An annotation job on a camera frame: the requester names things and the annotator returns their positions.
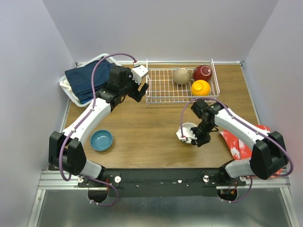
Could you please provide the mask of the plain white bowl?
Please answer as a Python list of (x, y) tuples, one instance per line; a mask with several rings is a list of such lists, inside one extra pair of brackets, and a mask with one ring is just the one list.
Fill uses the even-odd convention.
[(178, 138), (180, 141), (186, 144), (191, 144), (192, 141), (196, 140), (196, 136), (191, 128), (196, 127), (195, 124), (186, 122), (182, 124), (182, 127), (178, 129)]

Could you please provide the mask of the orange bowl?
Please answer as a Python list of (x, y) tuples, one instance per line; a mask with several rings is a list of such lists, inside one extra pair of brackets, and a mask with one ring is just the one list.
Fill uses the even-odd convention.
[(193, 96), (208, 96), (211, 87), (208, 82), (204, 80), (197, 80), (191, 85), (191, 93)]

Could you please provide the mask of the white wire dish rack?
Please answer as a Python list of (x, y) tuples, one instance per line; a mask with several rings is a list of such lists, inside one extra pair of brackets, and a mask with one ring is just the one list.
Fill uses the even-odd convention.
[(156, 66), (146, 63), (149, 74), (146, 83), (146, 103), (187, 103), (194, 98), (208, 96), (206, 102), (220, 94), (213, 60), (191, 64), (174, 63)]

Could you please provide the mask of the red floral bowl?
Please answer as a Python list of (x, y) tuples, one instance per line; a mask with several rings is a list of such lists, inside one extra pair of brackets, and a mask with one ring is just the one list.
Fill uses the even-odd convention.
[(209, 81), (212, 77), (212, 70), (208, 65), (200, 65), (196, 67), (194, 73), (193, 73), (193, 79), (194, 81), (197, 80), (204, 80)]

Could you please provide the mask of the white ribbed bowl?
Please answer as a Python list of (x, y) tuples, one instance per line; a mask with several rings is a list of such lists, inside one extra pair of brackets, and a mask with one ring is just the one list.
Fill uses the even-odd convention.
[(193, 73), (186, 68), (178, 68), (172, 73), (172, 79), (179, 85), (185, 85), (193, 78)]

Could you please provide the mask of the blue bowl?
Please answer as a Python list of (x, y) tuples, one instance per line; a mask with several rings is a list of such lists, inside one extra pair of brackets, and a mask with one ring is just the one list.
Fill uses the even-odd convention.
[(113, 136), (107, 130), (98, 130), (90, 137), (90, 145), (95, 151), (105, 151), (112, 145)]

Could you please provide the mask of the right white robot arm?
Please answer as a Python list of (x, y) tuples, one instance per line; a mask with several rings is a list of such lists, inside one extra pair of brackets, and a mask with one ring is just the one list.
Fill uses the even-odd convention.
[(229, 185), (240, 176), (257, 176), (266, 180), (290, 163), (283, 136), (279, 132), (263, 131), (219, 102), (208, 105), (204, 100), (196, 100), (191, 110), (201, 119), (196, 127), (191, 128), (193, 145), (200, 147), (210, 142), (210, 133), (219, 126), (231, 132), (252, 151), (251, 157), (220, 167), (218, 181), (221, 184)]

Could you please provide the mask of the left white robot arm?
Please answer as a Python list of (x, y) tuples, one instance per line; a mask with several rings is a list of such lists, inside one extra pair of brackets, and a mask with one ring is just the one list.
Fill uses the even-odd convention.
[(147, 75), (148, 69), (143, 65), (133, 69), (114, 66), (108, 82), (96, 92), (96, 100), (68, 128), (50, 135), (49, 164), (71, 175), (88, 177), (95, 187), (101, 186), (105, 181), (102, 166), (86, 158), (83, 145), (93, 129), (124, 97), (141, 101), (149, 87), (142, 83)]

